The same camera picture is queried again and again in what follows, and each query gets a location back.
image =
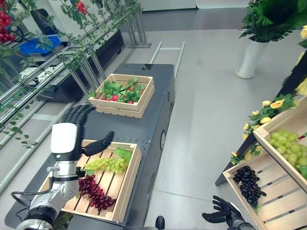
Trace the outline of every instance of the yellow flower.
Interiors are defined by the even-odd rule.
[[[254,115],[257,115],[258,113],[259,113],[259,111],[256,110],[256,111],[253,111],[251,114],[254,116]]]
[[[271,107],[272,109],[278,109],[278,108],[282,107],[283,102],[284,102],[284,99],[279,100],[279,101],[275,101],[275,102],[273,102],[272,104],[270,104],[270,107]]]
[[[244,130],[248,130],[249,129],[249,123],[245,123],[245,125],[243,126]]]
[[[245,154],[244,158],[245,158],[247,161],[250,160],[250,158],[251,158],[251,151],[250,151],[250,150]]]
[[[295,108],[295,107],[298,107],[299,102],[298,102],[298,100],[297,100],[297,99],[294,99],[294,100],[293,100],[293,103],[295,104],[294,108]]]
[[[243,133],[242,139],[245,140],[246,138],[248,138],[248,134],[247,133]]]
[[[266,116],[266,117],[264,117],[264,118],[262,118],[261,120],[260,120],[260,123],[261,124],[264,124],[264,123],[267,123],[267,122],[270,122],[271,121],[271,119],[268,117],[268,116]]]
[[[255,130],[255,129],[259,128],[259,127],[260,127],[260,125],[255,125],[255,126],[252,126],[251,128],[252,128],[253,130]]]
[[[300,95],[307,95],[307,78],[305,78],[295,90]]]
[[[258,145],[258,146],[256,147],[256,151],[261,151],[261,150],[262,150],[262,146]]]
[[[264,108],[264,107],[267,107],[267,106],[269,106],[271,104],[271,101],[263,101],[262,102],[262,107]]]
[[[304,53],[305,53],[305,52],[302,52],[302,53],[298,56],[298,58],[297,58],[297,63],[296,63],[296,64],[298,64],[299,61],[302,59],[302,57],[304,56]]]
[[[301,31],[301,37],[302,38],[307,38],[307,25],[303,26],[303,29]]]

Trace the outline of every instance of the red berries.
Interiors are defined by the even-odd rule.
[[[105,196],[104,190],[99,187],[99,184],[95,184],[95,175],[86,175],[84,179],[79,179],[79,191],[80,196],[88,194],[90,199],[90,207],[98,209],[98,211],[106,210],[108,207],[116,203],[116,199],[112,199],[108,195]]]
[[[4,1],[0,0],[0,6],[4,7]],[[10,35],[10,32],[5,29],[11,24],[11,18],[3,11],[0,11],[0,42],[6,43],[8,41],[15,41],[15,36]]]
[[[85,5],[84,5],[83,1],[80,1],[80,2],[76,3],[75,6],[77,7],[79,12],[83,13],[84,15],[87,14],[87,10],[85,8]]]
[[[117,100],[118,100],[118,95],[113,95],[113,96],[112,96],[112,101],[115,102],[115,101],[117,101]]]

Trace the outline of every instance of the white wall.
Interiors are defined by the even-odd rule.
[[[196,0],[140,0],[143,11],[196,8]]]
[[[242,8],[247,7],[249,0],[196,0],[199,9]]]

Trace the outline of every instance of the cable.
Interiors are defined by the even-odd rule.
[[[25,195],[25,196],[35,196],[35,195],[42,195],[47,192],[49,192],[52,189],[53,185],[53,177],[49,177],[49,188],[45,191],[42,192],[36,192],[36,193],[28,193],[28,192],[12,192],[11,195],[12,197],[20,204],[23,206],[26,206],[27,208],[30,208],[29,205],[27,205],[24,201],[22,201],[20,198],[18,198],[16,195]]]

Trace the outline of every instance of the robot finger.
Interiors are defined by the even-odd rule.
[[[221,207],[219,207],[219,206],[213,206],[213,208],[214,208],[215,210],[218,210],[219,212],[224,212],[224,209],[221,208]]]

